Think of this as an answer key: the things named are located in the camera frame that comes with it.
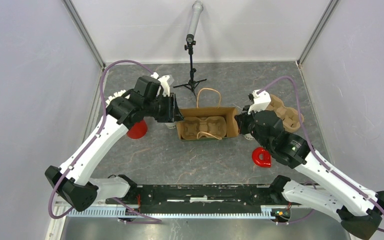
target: red plastic toy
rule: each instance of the red plastic toy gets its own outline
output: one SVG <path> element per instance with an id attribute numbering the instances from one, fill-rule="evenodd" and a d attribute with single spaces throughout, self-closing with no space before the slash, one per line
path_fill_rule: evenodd
<path id="1" fill-rule="evenodd" d="M 127 132 L 127 136 L 131 139 L 140 139 L 148 132 L 147 123 L 142 120 L 137 122 L 133 127 Z"/>
<path id="2" fill-rule="evenodd" d="M 270 168 L 272 166 L 272 156 L 262 147 L 257 147 L 252 152 L 252 160 L 257 166 Z"/>

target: white panel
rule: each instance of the white panel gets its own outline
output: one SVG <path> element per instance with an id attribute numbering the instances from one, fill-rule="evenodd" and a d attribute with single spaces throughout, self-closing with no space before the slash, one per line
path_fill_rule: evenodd
<path id="1" fill-rule="evenodd" d="M 335 165 L 384 190 L 384 1 L 340 1 L 303 74 Z"/>
<path id="2" fill-rule="evenodd" d="M 106 62 L 188 62 L 195 0 L 73 0 Z M 329 0 L 203 0 L 197 62 L 296 60 Z"/>
<path id="3" fill-rule="evenodd" d="M 0 240 L 43 240 L 49 165 L 81 144 L 100 68 L 60 0 L 0 0 Z"/>

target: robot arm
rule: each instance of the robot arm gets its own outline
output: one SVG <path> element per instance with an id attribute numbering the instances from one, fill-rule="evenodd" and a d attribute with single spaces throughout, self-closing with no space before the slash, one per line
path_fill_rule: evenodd
<path id="1" fill-rule="evenodd" d="M 173 78 L 166 75 L 156 80 L 157 77 L 142 76 L 137 80 L 134 89 L 124 94 L 116 92 L 111 96 L 107 102 L 107 115 L 100 119 L 97 127 L 80 148 L 59 167 L 50 166 L 46 170 L 45 176 L 52 187 L 69 171 L 56 192 L 77 211 L 87 209 L 95 200 L 124 197 L 128 192 L 128 182 L 120 177 L 90 177 L 105 154 L 135 123 L 144 117 L 154 117 L 159 123 L 183 120 L 176 95 L 170 93 Z"/>
<path id="2" fill-rule="evenodd" d="M 355 182 L 317 150 L 313 153 L 304 138 L 286 132 L 283 121 L 276 113 L 265 110 L 270 104 L 270 95 L 266 91 L 257 92 L 249 95 L 253 104 L 245 106 L 243 112 L 236 116 L 240 133 L 257 140 L 277 162 L 310 177 L 329 194 L 320 193 L 284 176 L 278 176 L 271 188 L 282 193 L 283 198 L 290 202 L 303 204 L 333 217 L 351 234 L 361 239 L 370 238 L 382 221 L 382 213 L 373 202 L 384 210 L 384 191 L 375 192 Z"/>

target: tripod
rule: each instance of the tripod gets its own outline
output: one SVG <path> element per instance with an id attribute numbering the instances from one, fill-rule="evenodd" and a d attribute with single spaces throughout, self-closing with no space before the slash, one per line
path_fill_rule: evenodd
<path id="1" fill-rule="evenodd" d="M 195 96 L 195 98 L 197 98 L 197 94 L 195 93 L 195 88 L 198 86 L 198 84 L 200 84 L 200 82 L 204 82 L 206 81 L 207 79 L 202 79 L 202 80 L 199 80 L 199 81 L 195 81 L 194 80 L 194 75 L 195 75 L 195 72 L 197 71 L 195 68 L 194 68 L 194 63 L 192 61 L 192 55 L 194 54 L 194 45 L 196 44 L 196 41 L 191 41 L 191 42 L 187 42 L 187 44 L 184 45 L 184 50 L 185 51 L 188 51 L 189 53 L 189 59 L 190 59 L 190 72 L 189 72 L 189 76 L 190 76 L 190 79 L 187 83 L 185 84 L 181 84 L 181 85 L 177 85 L 177 86 L 174 86 L 173 88 L 180 88 L 180 87 L 185 87 L 187 89 L 189 89 L 193 95 Z"/>

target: floor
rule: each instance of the floor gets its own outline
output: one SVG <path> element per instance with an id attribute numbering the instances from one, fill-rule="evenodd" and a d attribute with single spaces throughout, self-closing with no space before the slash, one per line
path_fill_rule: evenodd
<path id="1" fill-rule="evenodd" d="M 174 85 L 189 80 L 189 64 L 153 64 L 149 67 L 160 76 L 172 75 Z M 197 63 L 195 80 L 207 78 L 199 85 L 220 91 L 224 107 L 236 107 L 240 112 L 249 105 L 248 94 L 260 89 L 277 77 L 288 75 L 296 80 L 304 125 L 316 149 L 325 157 L 320 130 L 301 78 L 294 62 L 228 62 Z M 148 75 L 136 65 L 118 65 L 110 70 L 105 96 L 114 92 L 133 88 L 138 77 Z M 176 93 L 180 108 L 194 108 L 194 95 L 186 88 L 172 89 Z M 296 108 L 295 95 L 288 81 L 281 81 L 268 91 L 280 97 L 287 107 Z M 200 106 L 215 106 L 218 95 L 211 91 L 203 92 Z M 249 183 L 269 184 L 277 175 L 290 177 L 298 182 L 308 178 L 286 166 L 272 161 L 271 168 L 256 166 L 252 151 L 259 147 L 253 140 L 243 136 L 213 141 L 180 141 L 176 129 L 168 129 L 153 118 L 145 119 L 147 134 L 137 140 L 123 137 L 99 163 L 93 178 L 106 178 L 111 174 L 125 174 L 138 184 L 210 184 L 210 183 Z"/>
<path id="2" fill-rule="evenodd" d="M 293 209 L 292 220 L 308 209 Z M 349 240 L 333 218 L 315 212 L 305 221 L 276 226 L 265 219 L 165 218 L 162 224 L 125 225 L 113 218 L 69 217 L 61 240 Z"/>

